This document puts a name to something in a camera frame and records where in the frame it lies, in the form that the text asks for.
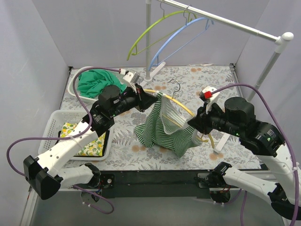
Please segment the green white striped tank top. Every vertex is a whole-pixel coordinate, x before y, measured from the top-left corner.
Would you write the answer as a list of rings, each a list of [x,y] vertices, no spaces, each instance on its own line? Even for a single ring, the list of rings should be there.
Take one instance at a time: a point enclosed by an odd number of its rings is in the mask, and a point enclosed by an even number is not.
[[[158,145],[181,158],[189,148],[200,146],[202,140],[165,94],[157,91],[156,97],[158,100],[151,113],[144,124],[135,127],[135,134],[143,146]]]

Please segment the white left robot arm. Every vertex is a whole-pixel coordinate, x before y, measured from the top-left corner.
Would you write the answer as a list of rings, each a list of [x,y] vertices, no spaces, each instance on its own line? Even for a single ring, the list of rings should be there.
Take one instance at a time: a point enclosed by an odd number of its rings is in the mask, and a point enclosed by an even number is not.
[[[64,169],[64,164],[79,150],[114,124],[114,117],[132,108],[143,112],[157,101],[157,98],[146,93],[135,84],[121,93],[115,85],[104,88],[76,128],[67,136],[58,138],[58,143],[36,158],[28,156],[24,159],[25,179],[42,200],[54,196],[62,187],[85,184],[96,188],[100,183],[101,172],[91,163],[79,167]]]

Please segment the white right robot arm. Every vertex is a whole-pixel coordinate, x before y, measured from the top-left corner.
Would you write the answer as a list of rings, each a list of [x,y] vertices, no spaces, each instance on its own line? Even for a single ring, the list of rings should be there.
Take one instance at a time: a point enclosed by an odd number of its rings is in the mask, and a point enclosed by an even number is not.
[[[266,181],[221,162],[207,175],[204,182],[210,186],[236,186],[252,193],[268,204],[282,217],[293,220],[295,204],[295,177],[300,169],[293,167],[288,145],[272,124],[256,119],[254,106],[242,97],[225,101],[222,110],[216,103],[207,112],[200,107],[188,124],[202,134],[213,129],[236,136],[240,144],[250,150],[268,167],[277,179]]]

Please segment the yellow plastic hanger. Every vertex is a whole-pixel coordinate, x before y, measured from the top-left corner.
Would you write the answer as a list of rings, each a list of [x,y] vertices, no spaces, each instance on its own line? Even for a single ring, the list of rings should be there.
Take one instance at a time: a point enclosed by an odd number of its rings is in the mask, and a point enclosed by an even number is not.
[[[179,92],[181,90],[181,85],[180,85],[179,81],[175,80],[175,79],[171,79],[168,83],[173,82],[173,81],[177,83],[178,89],[173,91],[172,96],[169,96],[169,95],[167,95],[165,93],[163,93],[163,96],[165,96],[165,98],[169,99],[170,101],[172,101],[175,104],[177,104],[178,106],[180,106],[183,110],[185,110],[191,116],[195,116],[195,114],[190,109],[188,109],[186,106],[184,106],[178,100],[174,99],[174,94],[177,93],[177,92]],[[147,92],[147,93],[156,93],[158,90],[144,89],[144,91]],[[215,148],[215,144],[214,144],[214,140],[213,140],[211,134],[209,134],[207,136],[208,136],[208,138],[210,140],[211,147],[214,149]],[[199,140],[202,141],[202,142],[204,142],[204,143],[208,142],[208,140],[203,139],[203,135],[199,138]]]

